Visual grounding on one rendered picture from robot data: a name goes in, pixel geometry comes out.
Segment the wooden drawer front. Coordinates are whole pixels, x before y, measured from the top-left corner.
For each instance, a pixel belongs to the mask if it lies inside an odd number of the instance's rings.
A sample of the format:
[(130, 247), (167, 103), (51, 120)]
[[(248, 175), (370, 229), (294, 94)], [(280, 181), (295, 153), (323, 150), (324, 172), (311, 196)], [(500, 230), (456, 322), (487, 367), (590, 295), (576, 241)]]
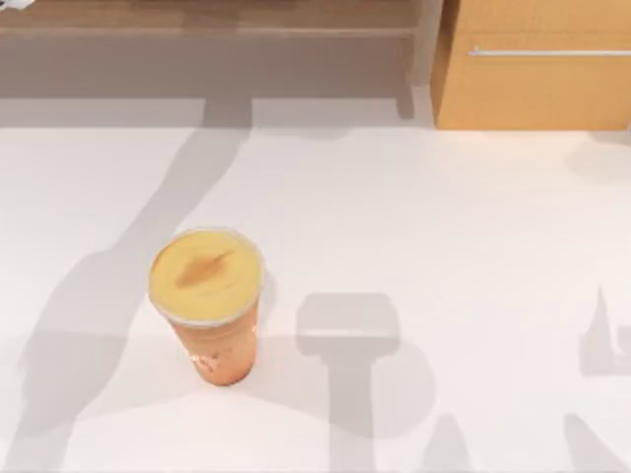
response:
[(631, 49), (631, 34), (456, 34), (432, 77), (437, 127), (623, 130), (631, 126), (631, 57), (479, 57), (483, 49)]

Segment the open wooden shelf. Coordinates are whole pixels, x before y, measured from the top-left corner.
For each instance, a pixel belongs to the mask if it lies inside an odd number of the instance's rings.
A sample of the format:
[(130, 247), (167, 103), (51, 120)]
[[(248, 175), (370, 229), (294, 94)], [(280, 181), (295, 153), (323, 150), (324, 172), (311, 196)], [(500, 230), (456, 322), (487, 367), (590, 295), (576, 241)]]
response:
[(176, 101), (393, 99), (430, 124), (441, 0), (35, 0), (0, 12), (0, 126), (182, 124)]

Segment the wooden cupboard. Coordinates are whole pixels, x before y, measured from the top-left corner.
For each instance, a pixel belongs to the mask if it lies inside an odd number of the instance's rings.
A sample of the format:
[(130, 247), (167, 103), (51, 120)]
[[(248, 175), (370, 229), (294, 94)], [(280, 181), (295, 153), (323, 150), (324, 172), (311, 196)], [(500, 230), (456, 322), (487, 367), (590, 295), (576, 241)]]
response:
[(445, 0), (435, 58), (441, 41), (469, 33), (631, 34), (631, 0)]

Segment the orange drink cup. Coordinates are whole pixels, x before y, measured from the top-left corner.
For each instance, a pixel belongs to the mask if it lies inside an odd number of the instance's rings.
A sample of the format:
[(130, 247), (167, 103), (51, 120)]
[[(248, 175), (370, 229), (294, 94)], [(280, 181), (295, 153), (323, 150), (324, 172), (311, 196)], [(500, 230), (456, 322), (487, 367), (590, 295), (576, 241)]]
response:
[(150, 302), (206, 382), (231, 385), (253, 368), (264, 279), (257, 246), (231, 229), (187, 231), (155, 257)]

